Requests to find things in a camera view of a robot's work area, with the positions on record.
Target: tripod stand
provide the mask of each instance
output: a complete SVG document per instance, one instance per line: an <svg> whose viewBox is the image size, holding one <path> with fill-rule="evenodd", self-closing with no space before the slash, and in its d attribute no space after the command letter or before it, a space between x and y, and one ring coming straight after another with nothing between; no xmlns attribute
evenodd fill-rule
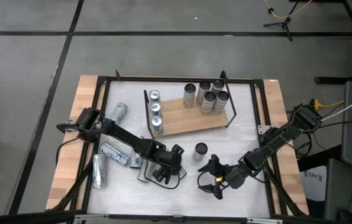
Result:
<svg viewBox="0 0 352 224"><path fill-rule="evenodd" d="M292 10L288 14L289 16L293 13L293 11L295 10L298 3L299 3L298 1L295 3ZM269 13L272 13L273 10L274 10L273 8L270 8ZM288 37L289 41L292 41L292 37L290 35L289 28L288 28L288 23L291 21L291 18L289 16L283 22L274 22L274 23L270 23L270 24L264 24L263 26L264 27L279 26L279 27L283 28L285 31L287 31L287 37Z"/></svg>

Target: yellow cable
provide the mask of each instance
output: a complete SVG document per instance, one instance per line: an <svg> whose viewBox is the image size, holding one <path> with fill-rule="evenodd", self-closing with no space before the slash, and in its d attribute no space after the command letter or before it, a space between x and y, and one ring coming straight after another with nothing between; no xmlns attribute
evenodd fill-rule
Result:
<svg viewBox="0 0 352 224"><path fill-rule="evenodd" d="M334 104L332 104L332 105L321 105L321 107L333 107L333 106L336 106L336 105L341 104L341 103L343 103L343 102L344 102L344 101L342 100L342 101L339 101L339 102L334 103Z"/></svg>
<svg viewBox="0 0 352 224"><path fill-rule="evenodd" d="M269 3L267 2L267 0L263 0L265 2L265 5L267 6L267 9L270 9ZM297 10L296 12L292 13L291 15L287 15L287 16L277 16L274 14L273 11L271 11L271 14L273 14L274 17L279 18L279 19L284 19L284 18L288 18L290 16L295 15L296 13L300 12L302 9L304 9L308 4L310 4L313 0L308 1L304 6L302 6L299 10Z"/></svg>

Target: wooden board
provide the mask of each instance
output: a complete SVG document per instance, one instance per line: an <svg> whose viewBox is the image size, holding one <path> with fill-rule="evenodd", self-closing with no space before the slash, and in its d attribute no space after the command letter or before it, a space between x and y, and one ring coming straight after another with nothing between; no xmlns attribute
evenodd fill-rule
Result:
<svg viewBox="0 0 352 224"><path fill-rule="evenodd" d="M97 83L97 76L82 75L77 87L74 103L72 106L70 119L76 120L84 107L90 107L93 101L95 86ZM283 98L281 94L280 84L278 80L264 80L265 94L267 98L267 104L269 107L270 119L272 125L281 126L287 122L287 115L283 104ZM103 88L101 87L100 97L98 99L97 108L101 108ZM260 93L257 94L259 104L259 115L261 121L264 121L264 114L260 99ZM64 141L74 138L75 132L67 133L64 137ZM69 145L62 148L58 166L55 170L54 179L52 181L52 187L50 195L47 201L47 208L52 208L58 204L60 199L67 193L69 188L75 182L78 162L82 151L83 143L81 141L74 141ZM90 157L91 146L89 147L89 153L86 158ZM295 151L288 146L283 147L277 153L278 163L280 164L280 173L282 178L282 184L285 190L291 196L292 200L298 205L298 207L308 214L307 203L305 200L305 194L303 191L302 180L298 170ZM79 191L79 200L77 201L77 208L81 208L82 195L84 194L85 185L81 186ZM275 204L275 211L277 214L280 212L280 204L276 190L273 188L273 198Z"/></svg>
<svg viewBox="0 0 352 224"><path fill-rule="evenodd" d="M191 108L184 107L183 99L162 101L161 106L163 134L160 136L224 127L228 124L224 110L221 114L203 115L201 105L197 104L196 100Z"/></svg>

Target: wooden shelf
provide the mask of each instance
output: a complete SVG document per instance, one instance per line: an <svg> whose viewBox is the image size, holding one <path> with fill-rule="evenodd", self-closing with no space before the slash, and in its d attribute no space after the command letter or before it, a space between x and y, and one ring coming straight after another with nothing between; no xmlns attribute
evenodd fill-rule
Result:
<svg viewBox="0 0 352 224"><path fill-rule="evenodd" d="M227 115L224 110L221 114L211 113L209 115L203 115L201 113L201 105L196 103L196 99L191 108L184 107L183 99L162 101L161 106L163 115L163 134L156 135L153 133L154 137L218 128L228 125ZM151 121L151 111L148 110L148 113Z"/></svg>

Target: concrete floor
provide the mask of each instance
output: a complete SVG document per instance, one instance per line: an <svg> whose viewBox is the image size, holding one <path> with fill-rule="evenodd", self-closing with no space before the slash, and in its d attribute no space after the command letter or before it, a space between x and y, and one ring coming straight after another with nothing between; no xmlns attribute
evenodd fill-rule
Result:
<svg viewBox="0 0 352 224"><path fill-rule="evenodd" d="M270 3L279 15L293 6ZM0 1L0 30L68 31L76 5L77 0ZM277 21L257 0L91 0L84 2L76 30L272 32L277 29L262 24ZM343 5L315 3L292 18L290 29L352 32L352 23ZM0 214L6 212L64 42L65 37L0 36ZM79 76L114 75L115 69L123 76L218 77L225 70L231 78L278 79L289 110L312 98L324 104L343 99L343 86L315 85L313 77L352 75L352 38L74 37L20 212L45 209L63 138L55 125L69 117ZM324 147L332 147L340 143L341 127L316 135Z"/></svg>

